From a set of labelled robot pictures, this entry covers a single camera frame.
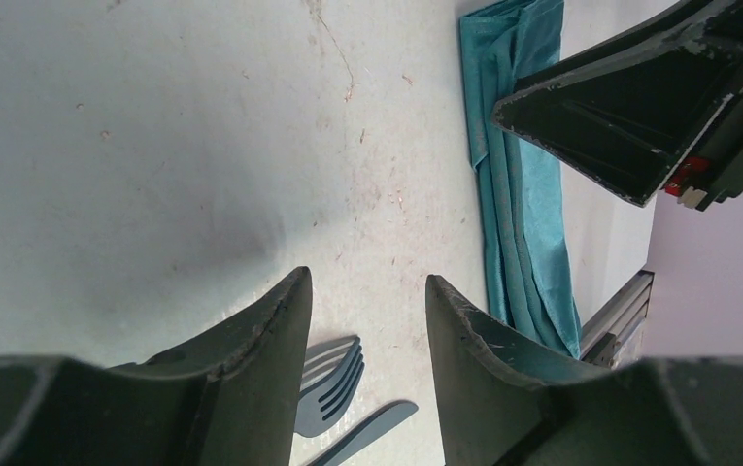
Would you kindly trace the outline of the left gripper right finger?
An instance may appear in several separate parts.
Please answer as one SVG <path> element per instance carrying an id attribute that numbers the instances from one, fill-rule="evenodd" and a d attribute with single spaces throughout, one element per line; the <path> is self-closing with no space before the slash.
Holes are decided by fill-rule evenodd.
<path id="1" fill-rule="evenodd" d="M 743 465 L 743 357 L 598 367 L 528 339 L 438 275 L 425 311 L 449 465 Z"/>

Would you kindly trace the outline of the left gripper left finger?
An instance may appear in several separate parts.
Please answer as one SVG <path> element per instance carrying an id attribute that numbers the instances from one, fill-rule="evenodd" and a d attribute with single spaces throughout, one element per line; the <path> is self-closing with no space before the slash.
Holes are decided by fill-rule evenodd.
<path id="1" fill-rule="evenodd" d="M 148 361 L 0 356 L 0 465 L 286 465 L 312 276 Z"/>

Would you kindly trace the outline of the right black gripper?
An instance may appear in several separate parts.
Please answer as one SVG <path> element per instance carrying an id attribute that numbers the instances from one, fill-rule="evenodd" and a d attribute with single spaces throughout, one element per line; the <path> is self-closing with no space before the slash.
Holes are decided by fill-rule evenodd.
<path id="1" fill-rule="evenodd" d="M 626 202 L 743 193 L 743 1 L 679 1 L 518 80 L 493 122 Z"/>

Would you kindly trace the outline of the teal cloth napkin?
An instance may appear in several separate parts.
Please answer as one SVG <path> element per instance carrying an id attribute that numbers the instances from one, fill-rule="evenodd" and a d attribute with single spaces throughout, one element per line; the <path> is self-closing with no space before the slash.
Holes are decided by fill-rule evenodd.
<path id="1" fill-rule="evenodd" d="M 470 163 L 484 234 L 488 312 L 566 356 L 581 354 L 559 161 L 499 129 L 495 104 L 558 62 L 564 4 L 499 1 L 458 21 Z"/>

